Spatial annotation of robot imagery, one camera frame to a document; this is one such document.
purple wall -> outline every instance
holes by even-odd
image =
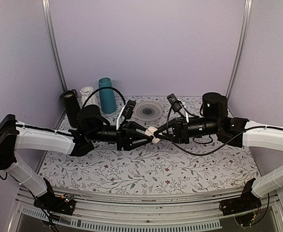
[[[39,0],[0,0],[0,121],[8,113],[53,127],[62,112],[61,93]],[[41,152],[23,152],[32,167]],[[0,180],[0,232],[8,227],[18,184]]]
[[[252,14],[229,107],[235,116],[283,126],[283,1],[259,0]],[[283,153],[253,150],[262,174],[283,164]],[[283,206],[283,189],[278,191]]]
[[[53,0],[69,88],[109,76],[125,95],[225,93],[243,0]]]

floral pattern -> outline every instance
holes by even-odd
[[[164,115],[154,122],[136,122],[148,126],[160,126],[166,122],[169,103],[163,97],[126,97],[137,102],[156,101],[162,104]],[[105,115],[111,123],[123,106],[116,99],[118,110]],[[198,115],[201,98],[182,97],[187,109]],[[60,129],[71,129],[67,117]],[[220,142],[201,145],[191,141],[183,148],[202,154],[212,151]],[[56,152],[47,152],[40,175],[53,186],[92,192],[119,194],[177,194],[205,192],[240,187],[253,177],[258,177],[255,161],[248,148],[225,146],[204,157],[191,156],[160,141],[132,151],[117,151],[116,145],[94,143],[95,150],[83,157],[70,157]]]

round placemat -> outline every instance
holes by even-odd
[[[133,118],[143,122],[153,122],[161,118],[163,107],[155,101],[141,101],[134,107]]]

blue tumbler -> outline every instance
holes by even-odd
[[[99,88],[113,87],[112,81],[109,77],[99,79]],[[117,110],[116,99],[112,89],[103,89],[99,92],[99,98],[102,111],[106,114],[111,114]]]

black mug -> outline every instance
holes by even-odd
[[[73,128],[78,128],[79,126],[77,114],[80,112],[80,106],[77,101],[76,95],[76,90],[72,89],[63,92],[60,96],[60,98],[63,99],[70,126]]]

